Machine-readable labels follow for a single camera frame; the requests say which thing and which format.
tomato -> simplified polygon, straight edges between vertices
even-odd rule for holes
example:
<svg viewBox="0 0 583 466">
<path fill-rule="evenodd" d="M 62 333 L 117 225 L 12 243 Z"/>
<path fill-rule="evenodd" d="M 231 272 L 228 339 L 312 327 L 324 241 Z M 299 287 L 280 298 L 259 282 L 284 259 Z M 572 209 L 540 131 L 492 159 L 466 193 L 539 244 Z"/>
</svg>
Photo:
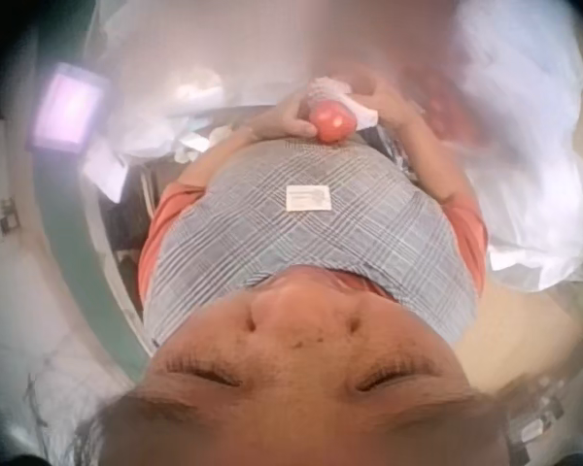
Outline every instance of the tomato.
<svg viewBox="0 0 583 466">
<path fill-rule="evenodd" d="M 343 104 L 334 100 L 318 102 L 309 114 L 318 128 L 318 139 L 326 144 L 343 141 L 357 130 L 357 118 Z"/>
</svg>

name tag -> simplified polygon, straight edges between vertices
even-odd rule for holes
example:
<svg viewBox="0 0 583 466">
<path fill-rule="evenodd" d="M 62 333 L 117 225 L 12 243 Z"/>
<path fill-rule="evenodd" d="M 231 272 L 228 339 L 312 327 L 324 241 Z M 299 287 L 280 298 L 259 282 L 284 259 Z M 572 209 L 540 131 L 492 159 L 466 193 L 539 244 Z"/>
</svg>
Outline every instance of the name tag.
<svg viewBox="0 0 583 466">
<path fill-rule="evenodd" d="M 287 187 L 288 212 L 330 211 L 330 188 L 317 185 L 290 185 Z"/>
</svg>

nose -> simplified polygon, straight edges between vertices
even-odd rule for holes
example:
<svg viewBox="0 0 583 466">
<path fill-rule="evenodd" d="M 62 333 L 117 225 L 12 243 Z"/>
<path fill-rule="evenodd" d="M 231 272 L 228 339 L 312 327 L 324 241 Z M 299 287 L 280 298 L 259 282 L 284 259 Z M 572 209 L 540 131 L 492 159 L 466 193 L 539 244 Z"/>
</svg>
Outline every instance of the nose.
<svg viewBox="0 0 583 466">
<path fill-rule="evenodd" d="M 277 340 L 318 342 L 354 335 L 361 315 L 358 299 L 329 283 L 281 281 L 257 293 L 251 306 L 255 331 Z"/>
</svg>

gray checkered shirt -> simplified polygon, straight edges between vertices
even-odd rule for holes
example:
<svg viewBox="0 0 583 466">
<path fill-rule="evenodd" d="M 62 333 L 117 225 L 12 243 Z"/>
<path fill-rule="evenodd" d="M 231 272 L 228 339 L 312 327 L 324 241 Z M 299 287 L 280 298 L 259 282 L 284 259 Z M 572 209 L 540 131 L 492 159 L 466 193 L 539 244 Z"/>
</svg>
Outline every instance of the gray checkered shirt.
<svg viewBox="0 0 583 466">
<path fill-rule="evenodd" d="M 287 212 L 289 184 L 329 186 L 332 210 Z M 195 309 L 292 265 L 367 277 L 449 343 L 474 318 L 472 277 L 433 199 L 364 144 L 286 140 L 238 153 L 177 218 L 155 265 L 145 326 L 161 345 Z"/>
</svg>

eyelash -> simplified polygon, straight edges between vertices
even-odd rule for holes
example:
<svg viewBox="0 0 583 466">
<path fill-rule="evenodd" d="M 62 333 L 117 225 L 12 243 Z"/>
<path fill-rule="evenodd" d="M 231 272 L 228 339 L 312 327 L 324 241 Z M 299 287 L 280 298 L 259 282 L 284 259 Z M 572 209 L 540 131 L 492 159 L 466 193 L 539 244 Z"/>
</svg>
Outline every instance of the eyelash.
<svg viewBox="0 0 583 466">
<path fill-rule="evenodd" d="M 240 386 L 242 383 L 231 376 L 221 366 L 204 362 L 192 357 L 175 357 L 166 363 L 166 371 L 171 374 L 189 374 L 200 379 L 227 386 Z"/>
<path fill-rule="evenodd" d="M 369 391 L 395 379 L 403 379 L 413 375 L 436 375 L 434 366 L 428 360 L 416 361 L 412 358 L 402 358 L 396 365 L 381 366 L 357 385 L 358 391 Z"/>
</svg>

